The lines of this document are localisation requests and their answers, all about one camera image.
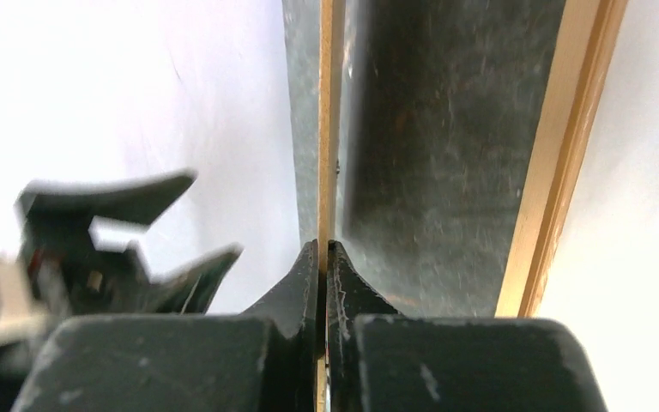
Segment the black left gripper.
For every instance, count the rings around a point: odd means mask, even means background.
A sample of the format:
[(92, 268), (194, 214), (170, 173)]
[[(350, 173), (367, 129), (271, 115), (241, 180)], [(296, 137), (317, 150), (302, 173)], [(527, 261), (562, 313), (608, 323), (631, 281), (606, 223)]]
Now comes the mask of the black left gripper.
[(37, 296), (57, 315), (204, 314), (243, 248), (230, 244), (151, 284), (139, 246), (100, 250), (95, 217), (150, 226), (194, 184), (190, 169), (99, 185), (32, 181), (17, 204), (25, 218), (21, 257)]

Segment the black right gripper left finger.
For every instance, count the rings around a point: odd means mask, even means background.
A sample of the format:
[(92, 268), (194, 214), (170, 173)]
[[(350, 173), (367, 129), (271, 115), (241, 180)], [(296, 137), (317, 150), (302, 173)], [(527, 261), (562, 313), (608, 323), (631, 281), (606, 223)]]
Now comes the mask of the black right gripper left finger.
[(39, 353), (16, 411), (312, 411), (317, 244), (237, 315), (72, 318)]

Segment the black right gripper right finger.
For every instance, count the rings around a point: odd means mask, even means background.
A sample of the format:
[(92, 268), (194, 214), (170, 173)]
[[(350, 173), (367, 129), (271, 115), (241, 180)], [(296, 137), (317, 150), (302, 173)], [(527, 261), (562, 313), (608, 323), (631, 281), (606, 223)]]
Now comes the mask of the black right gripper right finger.
[(603, 411), (588, 357), (540, 318), (412, 318), (329, 245), (327, 340), (334, 411)]

